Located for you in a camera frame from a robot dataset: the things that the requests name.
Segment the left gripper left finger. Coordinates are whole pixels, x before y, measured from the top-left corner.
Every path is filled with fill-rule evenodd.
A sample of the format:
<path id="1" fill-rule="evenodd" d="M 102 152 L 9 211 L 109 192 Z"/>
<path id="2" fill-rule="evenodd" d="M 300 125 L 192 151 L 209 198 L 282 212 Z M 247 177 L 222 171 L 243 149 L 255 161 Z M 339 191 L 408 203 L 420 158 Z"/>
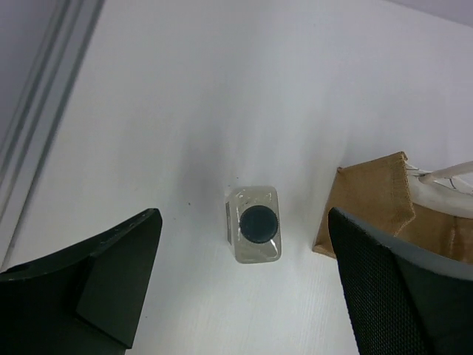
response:
<path id="1" fill-rule="evenodd" d="M 146 209 L 3 271 L 1 353 L 126 353 L 137 333 L 162 226 L 160 211 Z"/>

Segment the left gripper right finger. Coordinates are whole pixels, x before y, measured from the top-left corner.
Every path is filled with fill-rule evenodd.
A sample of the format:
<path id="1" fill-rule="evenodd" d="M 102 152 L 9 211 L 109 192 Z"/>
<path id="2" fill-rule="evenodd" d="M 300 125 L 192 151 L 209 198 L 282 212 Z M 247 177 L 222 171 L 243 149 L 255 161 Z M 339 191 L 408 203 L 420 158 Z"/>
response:
<path id="1" fill-rule="evenodd" d="M 360 354 L 471 354 L 472 266 L 328 213 Z"/>

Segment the burlap canvas tote bag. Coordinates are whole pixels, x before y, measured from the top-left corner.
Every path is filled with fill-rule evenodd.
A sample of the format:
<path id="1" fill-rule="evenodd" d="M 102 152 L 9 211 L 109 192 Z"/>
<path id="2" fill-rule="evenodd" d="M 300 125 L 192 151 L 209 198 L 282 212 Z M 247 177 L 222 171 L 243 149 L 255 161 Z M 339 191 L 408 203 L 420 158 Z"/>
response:
<path id="1" fill-rule="evenodd" d="M 337 169 L 325 211 L 340 208 L 444 257 L 472 263 L 472 162 L 428 172 L 404 152 Z"/>

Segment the clear bottle dark cap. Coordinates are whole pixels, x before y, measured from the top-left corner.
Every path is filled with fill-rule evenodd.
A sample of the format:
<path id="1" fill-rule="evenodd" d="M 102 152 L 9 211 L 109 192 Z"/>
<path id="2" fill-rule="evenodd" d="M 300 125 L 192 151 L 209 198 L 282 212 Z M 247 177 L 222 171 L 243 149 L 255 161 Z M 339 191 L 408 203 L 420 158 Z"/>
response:
<path id="1" fill-rule="evenodd" d="M 279 199 L 272 186 L 240 186 L 225 199 L 227 240 L 241 264 L 270 263 L 282 256 Z"/>

